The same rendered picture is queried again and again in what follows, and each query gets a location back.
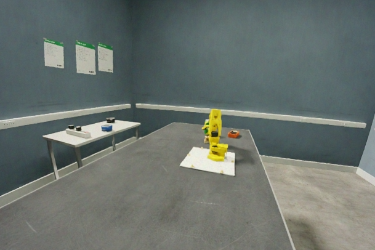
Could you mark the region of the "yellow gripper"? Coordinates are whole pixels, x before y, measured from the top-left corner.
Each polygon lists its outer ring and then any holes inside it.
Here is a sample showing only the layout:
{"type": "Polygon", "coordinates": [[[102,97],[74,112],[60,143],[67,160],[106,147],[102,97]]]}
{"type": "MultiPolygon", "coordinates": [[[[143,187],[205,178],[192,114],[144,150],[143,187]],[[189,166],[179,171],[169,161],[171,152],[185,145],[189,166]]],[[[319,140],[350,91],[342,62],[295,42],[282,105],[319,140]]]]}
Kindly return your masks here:
{"type": "MultiPolygon", "coordinates": [[[[208,125],[202,127],[202,130],[206,130],[206,128],[209,127],[208,125]]],[[[213,128],[212,128],[212,131],[216,131],[217,129],[217,125],[214,125],[213,128]]]]}

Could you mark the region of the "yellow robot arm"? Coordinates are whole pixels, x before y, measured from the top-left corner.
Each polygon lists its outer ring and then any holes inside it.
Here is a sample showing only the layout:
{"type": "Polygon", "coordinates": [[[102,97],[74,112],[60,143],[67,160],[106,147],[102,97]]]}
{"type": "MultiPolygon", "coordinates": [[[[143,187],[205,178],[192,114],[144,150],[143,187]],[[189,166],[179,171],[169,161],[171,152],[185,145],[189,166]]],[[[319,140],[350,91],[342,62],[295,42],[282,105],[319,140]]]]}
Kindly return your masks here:
{"type": "Polygon", "coordinates": [[[215,162],[224,161],[225,153],[226,153],[225,150],[227,149],[226,144],[219,143],[219,136],[221,135],[221,125],[222,125],[220,114],[221,114],[221,110],[212,109],[209,115],[208,131],[209,131],[210,151],[209,151],[207,158],[215,162]],[[217,131],[212,131],[212,128],[214,125],[217,125],[218,133],[217,131]]]}

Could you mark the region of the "green and yellow drink can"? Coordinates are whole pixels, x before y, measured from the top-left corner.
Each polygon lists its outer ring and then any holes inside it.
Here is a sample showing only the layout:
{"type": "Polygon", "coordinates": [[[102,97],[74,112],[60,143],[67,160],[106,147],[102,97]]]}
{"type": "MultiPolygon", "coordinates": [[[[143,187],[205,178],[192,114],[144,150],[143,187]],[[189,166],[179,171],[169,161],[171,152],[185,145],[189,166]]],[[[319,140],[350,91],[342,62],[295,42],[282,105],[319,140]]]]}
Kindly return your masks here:
{"type": "MultiPolygon", "coordinates": [[[[206,125],[209,126],[209,119],[206,119],[206,121],[205,121],[205,125],[204,125],[204,126],[206,126],[206,125]]],[[[204,130],[204,134],[205,134],[205,135],[209,135],[208,128],[209,128],[209,127],[207,127],[206,130],[204,130]]]]}

